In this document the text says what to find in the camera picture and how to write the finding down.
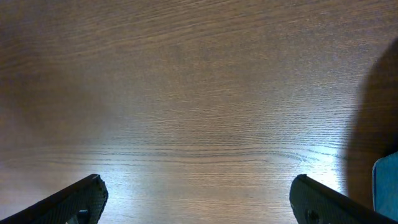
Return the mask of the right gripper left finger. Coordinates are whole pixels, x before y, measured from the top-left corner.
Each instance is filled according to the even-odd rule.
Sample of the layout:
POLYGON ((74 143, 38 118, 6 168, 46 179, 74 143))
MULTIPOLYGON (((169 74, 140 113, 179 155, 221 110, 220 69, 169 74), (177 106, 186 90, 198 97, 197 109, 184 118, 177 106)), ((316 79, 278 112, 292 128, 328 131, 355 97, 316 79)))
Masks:
POLYGON ((107 200, 108 191, 105 182, 99 174, 91 174, 1 220, 1 224, 97 224, 107 200))

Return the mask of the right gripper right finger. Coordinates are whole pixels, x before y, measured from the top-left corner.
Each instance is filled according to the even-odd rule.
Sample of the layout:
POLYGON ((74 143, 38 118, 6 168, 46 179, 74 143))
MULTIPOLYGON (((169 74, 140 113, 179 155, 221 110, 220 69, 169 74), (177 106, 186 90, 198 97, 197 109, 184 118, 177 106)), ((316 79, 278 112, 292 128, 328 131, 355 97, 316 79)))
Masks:
POLYGON ((293 180, 289 200, 299 224, 397 224, 305 174, 293 180))

